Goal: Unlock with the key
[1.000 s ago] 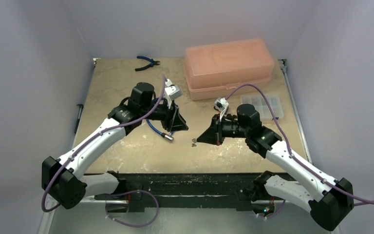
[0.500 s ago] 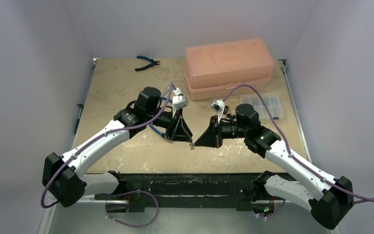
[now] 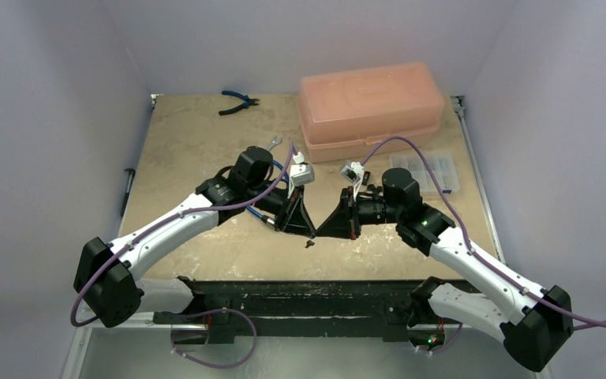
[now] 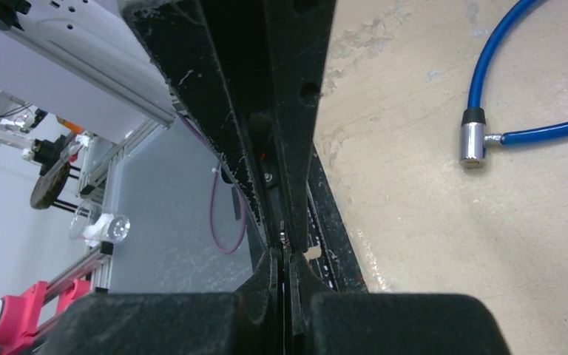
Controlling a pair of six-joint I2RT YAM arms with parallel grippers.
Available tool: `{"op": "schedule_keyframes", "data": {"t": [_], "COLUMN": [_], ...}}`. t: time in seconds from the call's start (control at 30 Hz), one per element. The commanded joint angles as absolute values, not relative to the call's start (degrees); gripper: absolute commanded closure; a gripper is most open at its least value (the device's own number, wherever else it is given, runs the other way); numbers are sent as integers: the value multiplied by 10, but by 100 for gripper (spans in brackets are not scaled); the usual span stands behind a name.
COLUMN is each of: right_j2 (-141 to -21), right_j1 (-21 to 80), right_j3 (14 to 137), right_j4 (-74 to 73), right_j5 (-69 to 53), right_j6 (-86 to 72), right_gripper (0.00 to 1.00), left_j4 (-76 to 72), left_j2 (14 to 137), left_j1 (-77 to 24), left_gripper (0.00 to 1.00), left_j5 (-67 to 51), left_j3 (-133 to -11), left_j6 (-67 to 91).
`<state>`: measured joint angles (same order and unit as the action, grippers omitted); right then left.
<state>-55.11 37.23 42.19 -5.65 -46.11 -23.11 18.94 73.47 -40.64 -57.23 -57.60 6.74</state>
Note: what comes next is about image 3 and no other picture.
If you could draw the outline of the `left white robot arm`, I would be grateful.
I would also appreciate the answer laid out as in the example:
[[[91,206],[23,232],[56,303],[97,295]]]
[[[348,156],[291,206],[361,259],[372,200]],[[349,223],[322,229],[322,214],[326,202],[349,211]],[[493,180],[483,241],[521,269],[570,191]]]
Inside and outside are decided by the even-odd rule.
[[[272,225],[287,228],[288,207],[302,198],[305,185],[315,179],[304,154],[290,146],[279,175],[270,178],[273,156],[250,146],[236,162],[202,181],[176,208],[129,235],[104,242],[86,242],[73,280],[77,293],[70,323],[83,327],[94,321],[112,328],[135,313],[168,311],[185,323],[201,318],[204,302],[180,280],[145,289],[144,274],[187,241],[225,223],[247,208],[275,216]]]

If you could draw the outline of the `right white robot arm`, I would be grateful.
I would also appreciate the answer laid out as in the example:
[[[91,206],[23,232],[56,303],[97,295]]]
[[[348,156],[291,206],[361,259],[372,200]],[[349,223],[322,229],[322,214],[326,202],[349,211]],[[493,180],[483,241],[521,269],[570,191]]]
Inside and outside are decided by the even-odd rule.
[[[459,224],[424,203],[418,182],[402,168],[383,173],[381,193],[360,192],[364,168],[353,162],[341,176],[350,182],[339,204],[318,227],[319,237],[359,237],[364,225],[393,223],[401,240],[451,268],[476,292],[430,277],[413,293],[410,325],[435,316],[450,318],[501,342],[521,366],[541,372],[573,333],[571,299],[508,268],[474,242]]]

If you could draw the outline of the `blue cable lock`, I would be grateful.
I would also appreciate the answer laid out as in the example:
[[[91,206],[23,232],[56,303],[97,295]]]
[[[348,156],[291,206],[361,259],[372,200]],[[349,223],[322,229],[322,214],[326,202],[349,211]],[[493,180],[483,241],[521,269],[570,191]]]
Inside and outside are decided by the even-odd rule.
[[[247,183],[248,199],[261,195],[274,182],[276,186],[262,197],[253,202],[249,208],[261,214],[265,223],[271,223],[277,231],[284,231],[290,216],[290,194],[293,189],[289,184],[289,165],[270,159],[256,159],[245,166],[244,176]]]

